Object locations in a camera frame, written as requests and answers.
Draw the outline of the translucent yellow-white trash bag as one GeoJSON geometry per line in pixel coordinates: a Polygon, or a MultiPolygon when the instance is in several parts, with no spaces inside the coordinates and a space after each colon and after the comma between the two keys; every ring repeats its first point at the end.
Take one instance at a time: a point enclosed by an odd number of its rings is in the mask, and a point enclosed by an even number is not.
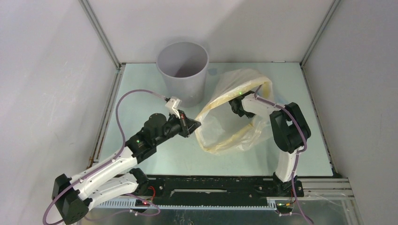
{"type": "Polygon", "coordinates": [[[269,119],[239,117],[232,112],[229,101],[249,91],[275,100],[272,81],[258,70],[243,68],[220,75],[209,102],[196,117],[202,125],[195,135],[203,151],[247,151],[273,137],[269,119]]]}

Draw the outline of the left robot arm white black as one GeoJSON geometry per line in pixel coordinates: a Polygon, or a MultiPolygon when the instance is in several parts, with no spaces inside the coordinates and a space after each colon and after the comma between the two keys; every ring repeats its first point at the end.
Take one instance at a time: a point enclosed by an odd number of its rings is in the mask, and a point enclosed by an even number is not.
{"type": "Polygon", "coordinates": [[[59,175],[54,181],[52,201],[67,225],[83,219],[97,205],[124,194],[143,195],[148,178],[138,164],[152,156],[157,146],[179,135],[187,138],[201,126],[179,110],[168,117],[152,114],[122,148],[105,161],[72,177],[59,175]]]}

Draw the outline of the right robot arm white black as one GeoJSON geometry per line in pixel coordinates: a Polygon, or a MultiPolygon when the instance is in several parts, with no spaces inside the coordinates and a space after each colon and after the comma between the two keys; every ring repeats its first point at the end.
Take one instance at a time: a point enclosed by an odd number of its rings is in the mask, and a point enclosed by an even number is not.
{"type": "Polygon", "coordinates": [[[276,180],[273,190],[279,196],[287,195],[296,178],[300,153],[307,150],[307,140],[311,137],[309,125],[297,103],[279,105],[249,91],[229,101],[233,113],[252,118],[260,116],[269,119],[273,139],[280,149],[276,180]]]}

